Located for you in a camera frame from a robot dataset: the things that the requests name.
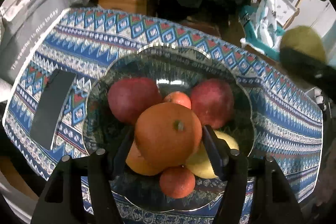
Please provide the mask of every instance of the orange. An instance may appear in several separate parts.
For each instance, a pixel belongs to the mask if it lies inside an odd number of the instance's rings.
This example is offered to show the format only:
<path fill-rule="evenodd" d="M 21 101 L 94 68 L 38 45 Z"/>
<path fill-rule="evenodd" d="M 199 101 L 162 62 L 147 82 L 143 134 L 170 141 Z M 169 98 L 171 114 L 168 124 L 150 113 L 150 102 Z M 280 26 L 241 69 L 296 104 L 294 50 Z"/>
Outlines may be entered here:
<path fill-rule="evenodd" d="M 182 165 L 197 151 L 202 126 L 191 109 L 161 103 L 142 112 L 135 124 L 134 138 L 150 165 L 167 168 Z"/>
<path fill-rule="evenodd" d="M 126 163 L 135 173 L 140 175 L 153 176 L 163 171 L 162 168 L 151 166 L 143 156 L 141 156 L 135 142 L 133 142 L 131 149 L 129 150 Z"/>
<path fill-rule="evenodd" d="M 184 198 L 195 187 L 195 176 L 187 168 L 182 166 L 170 167 L 160 176 L 161 191 L 171 198 Z"/>
<path fill-rule="evenodd" d="M 164 99 L 164 102 L 171 102 L 179 105 L 183 105 L 189 109 L 191 109 L 191 101 L 188 97 L 187 94 L 180 92 L 180 91 L 175 91 L 170 94 L 168 94 Z"/>

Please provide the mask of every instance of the wooden drawer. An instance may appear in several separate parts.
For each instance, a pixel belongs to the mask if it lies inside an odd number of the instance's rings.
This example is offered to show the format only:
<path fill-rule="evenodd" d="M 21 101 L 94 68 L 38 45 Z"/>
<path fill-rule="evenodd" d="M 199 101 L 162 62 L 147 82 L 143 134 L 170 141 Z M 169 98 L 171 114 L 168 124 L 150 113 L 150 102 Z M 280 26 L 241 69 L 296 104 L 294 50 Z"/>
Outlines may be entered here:
<path fill-rule="evenodd" d="M 133 14 L 147 14 L 146 0 L 98 0 L 104 9 L 122 10 Z"/>

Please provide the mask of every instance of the yellow lemon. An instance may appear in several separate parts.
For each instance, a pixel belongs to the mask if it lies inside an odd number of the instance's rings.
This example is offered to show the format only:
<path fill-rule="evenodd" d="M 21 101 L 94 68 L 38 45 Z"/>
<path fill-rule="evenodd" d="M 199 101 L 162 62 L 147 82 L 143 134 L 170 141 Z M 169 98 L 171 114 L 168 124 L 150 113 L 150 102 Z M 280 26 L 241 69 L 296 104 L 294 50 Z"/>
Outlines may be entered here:
<path fill-rule="evenodd" d="M 233 137 L 217 130 L 214 130 L 214 132 L 218 138 L 225 140 L 231 149 L 239 150 L 239 146 Z M 188 168 L 194 175 L 203 179 L 214 179 L 217 177 L 213 172 L 203 143 L 200 144 L 197 152 L 187 159 L 185 167 Z"/>

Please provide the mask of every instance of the patterned tablecloth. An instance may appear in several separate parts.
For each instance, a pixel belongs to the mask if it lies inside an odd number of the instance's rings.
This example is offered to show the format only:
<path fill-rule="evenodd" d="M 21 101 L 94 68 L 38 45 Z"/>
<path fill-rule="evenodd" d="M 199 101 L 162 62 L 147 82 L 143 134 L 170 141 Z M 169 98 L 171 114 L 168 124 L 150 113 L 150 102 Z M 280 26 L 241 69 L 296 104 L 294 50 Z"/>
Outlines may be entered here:
<path fill-rule="evenodd" d="M 65 154 L 88 155 L 82 139 L 85 101 L 91 85 L 111 63 L 152 42 L 198 47 L 222 61 L 242 83 L 252 102 L 255 142 L 251 156 L 275 157 L 298 201 L 312 193 L 320 166 L 323 121 L 318 106 L 290 80 L 257 56 L 197 30 L 166 20 L 92 8 L 70 9 L 36 45 L 22 68 L 7 104 L 3 126 L 30 166 L 48 179 Z M 34 113 L 48 77 L 56 68 L 77 74 L 67 98 L 52 150 L 29 137 Z M 82 179 L 85 210 L 92 213 L 87 179 Z M 248 221 L 253 179 L 248 182 L 241 223 Z M 220 198 L 193 212 L 153 213 L 115 195 L 125 223 L 210 223 Z"/>

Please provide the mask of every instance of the glass fruit bowl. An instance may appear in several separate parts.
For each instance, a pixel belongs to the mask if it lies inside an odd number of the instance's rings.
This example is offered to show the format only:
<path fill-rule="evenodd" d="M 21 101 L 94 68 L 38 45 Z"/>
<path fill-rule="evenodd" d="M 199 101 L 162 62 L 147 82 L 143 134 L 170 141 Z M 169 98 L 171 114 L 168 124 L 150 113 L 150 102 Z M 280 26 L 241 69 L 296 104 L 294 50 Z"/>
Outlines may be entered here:
<path fill-rule="evenodd" d="M 191 89 L 203 80 L 218 78 L 229 83 L 234 95 L 234 117 L 219 131 L 237 141 L 240 151 L 249 155 L 254 141 L 251 102 L 234 75 L 219 61 L 192 47 L 174 47 L 163 43 L 147 45 L 138 52 L 116 60 L 105 77 L 97 81 L 87 97 L 87 117 L 83 126 L 83 141 L 89 154 L 106 148 L 125 124 L 118 121 L 109 108 L 110 86 L 125 77 L 148 77 L 156 81 L 162 98 L 174 91 L 190 95 Z M 217 200 L 226 182 L 196 176 L 194 191 L 185 198 L 164 195 L 159 186 L 160 175 L 143 176 L 127 165 L 124 173 L 110 182 L 114 193 L 135 206 L 157 212 L 192 211 Z"/>

